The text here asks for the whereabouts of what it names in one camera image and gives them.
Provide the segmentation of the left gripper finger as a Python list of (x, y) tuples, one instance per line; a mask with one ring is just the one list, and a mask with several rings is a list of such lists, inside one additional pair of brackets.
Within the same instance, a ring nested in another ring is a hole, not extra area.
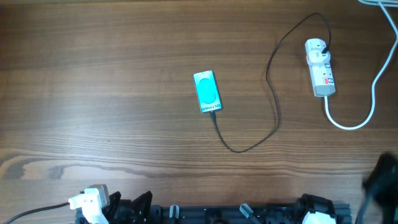
[(131, 202), (132, 223), (145, 223), (152, 203), (152, 192), (147, 191)]
[(121, 193), (119, 191), (111, 194), (109, 196), (109, 206), (110, 207), (118, 207), (121, 200)]

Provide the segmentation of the turquoise screen smartphone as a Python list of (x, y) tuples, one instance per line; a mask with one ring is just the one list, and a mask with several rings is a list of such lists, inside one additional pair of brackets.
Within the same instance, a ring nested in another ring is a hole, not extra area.
[(212, 70), (194, 73), (193, 81), (197, 93), (200, 111), (207, 113), (211, 111), (221, 110), (222, 103), (216, 79)]

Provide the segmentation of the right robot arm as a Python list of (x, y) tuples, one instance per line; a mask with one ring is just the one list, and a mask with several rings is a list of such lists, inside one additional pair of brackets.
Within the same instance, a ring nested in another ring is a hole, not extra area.
[[(389, 152), (380, 155), (369, 177), (363, 181), (364, 202), (361, 204), (355, 223), (363, 223), (368, 205), (374, 201), (382, 211), (382, 222), (397, 224), (397, 158)], [(331, 200), (303, 194), (295, 203), (293, 223), (351, 222), (351, 212), (343, 207), (338, 211)]]

